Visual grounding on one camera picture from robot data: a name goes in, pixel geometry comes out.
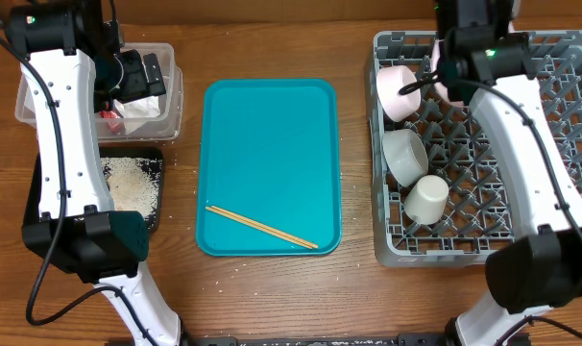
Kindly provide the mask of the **white napkin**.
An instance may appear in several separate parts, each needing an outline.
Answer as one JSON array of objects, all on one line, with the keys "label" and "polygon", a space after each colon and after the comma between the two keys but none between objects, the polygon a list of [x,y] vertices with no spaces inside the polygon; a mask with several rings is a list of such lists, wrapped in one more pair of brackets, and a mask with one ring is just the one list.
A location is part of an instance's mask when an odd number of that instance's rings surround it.
[{"label": "white napkin", "polygon": [[155,118],[160,115],[158,98],[150,96],[128,103],[115,100],[114,110],[123,119],[125,134],[129,135],[145,124],[144,118]]}]

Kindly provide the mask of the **red candy wrapper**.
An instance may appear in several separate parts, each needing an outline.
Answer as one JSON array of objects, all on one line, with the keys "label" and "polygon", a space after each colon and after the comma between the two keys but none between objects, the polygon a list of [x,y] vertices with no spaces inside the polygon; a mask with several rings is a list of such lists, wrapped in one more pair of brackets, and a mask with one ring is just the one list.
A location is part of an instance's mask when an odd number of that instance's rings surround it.
[{"label": "red candy wrapper", "polygon": [[117,111],[100,111],[99,114],[106,121],[107,128],[113,135],[118,135],[124,131],[122,116]]}]

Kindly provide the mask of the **leftover white rice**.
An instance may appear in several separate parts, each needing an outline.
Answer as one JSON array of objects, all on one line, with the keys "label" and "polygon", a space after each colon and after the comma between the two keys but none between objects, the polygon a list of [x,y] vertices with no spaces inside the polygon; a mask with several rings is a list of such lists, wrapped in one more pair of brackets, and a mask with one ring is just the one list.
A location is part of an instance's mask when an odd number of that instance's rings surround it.
[{"label": "leftover white rice", "polygon": [[159,161],[146,158],[101,158],[115,210],[138,211],[151,220],[158,205]]}]

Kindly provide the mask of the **small pink bowl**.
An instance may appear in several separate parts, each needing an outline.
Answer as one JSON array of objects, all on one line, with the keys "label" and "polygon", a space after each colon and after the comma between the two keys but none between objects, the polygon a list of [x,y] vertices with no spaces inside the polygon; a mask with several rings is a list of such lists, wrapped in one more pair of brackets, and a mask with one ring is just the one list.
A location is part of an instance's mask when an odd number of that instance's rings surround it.
[{"label": "small pink bowl", "polygon": [[376,73],[376,93],[384,113],[393,122],[403,119],[417,111],[421,104],[421,92],[400,95],[400,91],[417,81],[415,74],[403,65],[384,67]]}]

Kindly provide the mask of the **grey bowl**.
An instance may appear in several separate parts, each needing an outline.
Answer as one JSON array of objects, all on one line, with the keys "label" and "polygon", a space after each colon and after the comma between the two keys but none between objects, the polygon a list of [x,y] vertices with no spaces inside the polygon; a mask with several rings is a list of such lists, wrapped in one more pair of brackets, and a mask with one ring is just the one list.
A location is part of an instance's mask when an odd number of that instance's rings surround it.
[{"label": "grey bowl", "polygon": [[409,187],[428,171],[428,158],[421,138],[410,129],[386,132],[383,154],[389,171],[399,185]]}]

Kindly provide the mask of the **large white pink-rimmed plate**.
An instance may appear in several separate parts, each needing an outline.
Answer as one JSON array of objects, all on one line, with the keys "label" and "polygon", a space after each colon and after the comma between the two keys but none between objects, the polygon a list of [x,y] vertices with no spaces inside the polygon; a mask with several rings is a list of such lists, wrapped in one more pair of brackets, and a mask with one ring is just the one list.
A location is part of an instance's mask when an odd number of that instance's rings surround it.
[{"label": "large white pink-rimmed plate", "polygon": [[439,96],[454,107],[467,107],[475,83],[492,86],[496,79],[525,72],[525,36],[506,25],[471,22],[439,28],[431,57],[431,78]]}]

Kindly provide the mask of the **white paper cup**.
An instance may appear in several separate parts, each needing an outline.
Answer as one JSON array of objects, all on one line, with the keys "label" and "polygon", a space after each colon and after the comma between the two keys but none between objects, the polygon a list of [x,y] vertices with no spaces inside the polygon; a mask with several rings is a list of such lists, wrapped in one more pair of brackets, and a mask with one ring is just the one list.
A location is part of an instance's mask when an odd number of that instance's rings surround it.
[{"label": "white paper cup", "polygon": [[421,225],[437,223],[449,198],[449,185],[436,175],[426,175],[415,183],[403,202],[405,214]]}]

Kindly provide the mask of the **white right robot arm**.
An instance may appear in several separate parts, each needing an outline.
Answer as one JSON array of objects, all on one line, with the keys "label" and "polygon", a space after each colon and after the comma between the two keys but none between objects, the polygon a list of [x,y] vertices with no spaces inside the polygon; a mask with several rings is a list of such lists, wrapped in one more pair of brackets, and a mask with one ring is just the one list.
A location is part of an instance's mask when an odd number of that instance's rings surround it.
[{"label": "white right robot arm", "polygon": [[515,240],[485,262],[487,292],[451,319],[447,345],[517,343],[518,332],[582,297],[582,196],[542,106],[529,37],[513,1],[438,0],[439,58],[428,84],[466,105],[488,138]]}]

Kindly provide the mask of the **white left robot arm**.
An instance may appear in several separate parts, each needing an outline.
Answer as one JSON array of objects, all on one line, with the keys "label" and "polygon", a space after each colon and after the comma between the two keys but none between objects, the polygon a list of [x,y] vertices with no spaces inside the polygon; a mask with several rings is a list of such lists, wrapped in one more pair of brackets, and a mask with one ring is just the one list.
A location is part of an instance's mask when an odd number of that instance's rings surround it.
[{"label": "white left robot arm", "polygon": [[35,106],[38,166],[22,226],[44,267],[74,274],[103,294],[137,345],[189,345],[182,319],[148,268],[143,216],[118,210],[101,165],[95,115],[115,102],[166,91],[155,54],[124,46],[116,19],[97,1],[30,1],[0,33]]}]

